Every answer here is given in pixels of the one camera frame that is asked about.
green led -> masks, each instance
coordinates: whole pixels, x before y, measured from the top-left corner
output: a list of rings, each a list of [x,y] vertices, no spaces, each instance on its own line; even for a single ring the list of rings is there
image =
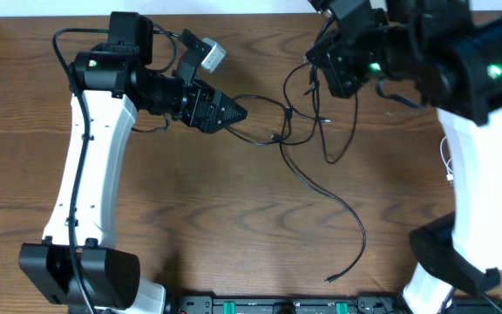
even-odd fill
[[[381,71],[381,65],[378,64],[377,62],[370,64],[370,68],[373,71]]]
[[[487,74],[492,79],[498,79],[502,75],[502,67],[499,65],[489,65],[487,67]]]

wooden surface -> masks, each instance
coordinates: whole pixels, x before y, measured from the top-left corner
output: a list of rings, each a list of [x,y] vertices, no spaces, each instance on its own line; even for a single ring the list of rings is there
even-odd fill
[[[478,20],[495,17],[479,13]],[[322,24],[317,15],[154,17],[172,31],[188,28],[218,40],[227,58],[202,74],[228,95],[259,93],[283,100],[282,82],[302,62]],[[64,169],[71,127],[70,92],[51,49],[62,27],[106,27],[106,17],[0,18],[0,312],[57,312],[23,272],[23,242],[39,242]],[[71,60],[101,36],[64,36]],[[155,67],[170,58],[164,38]],[[306,72],[289,84],[295,105],[310,110]],[[390,89],[410,96],[411,84]],[[351,100],[323,87],[330,151],[341,149],[353,119]],[[173,123],[166,134],[131,134],[119,183],[118,249],[136,254],[143,276],[175,290],[218,295],[341,296],[399,292],[416,261],[408,233],[453,210],[433,110],[409,111],[382,100],[373,85],[359,94],[359,125],[346,156],[322,161],[318,138],[289,153],[318,183],[360,215],[368,247],[345,277],[327,284],[355,258],[361,233],[337,204],[307,189],[284,165],[278,147],[254,147],[227,132],[213,136]],[[248,119],[237,127],[266,139],[279,129],[280,109],[241,102]],[[138,125],[161,123],[140,113]],[[309,131],[295,121],[296,138]],[[502,286],[492,294],[502,296]]]

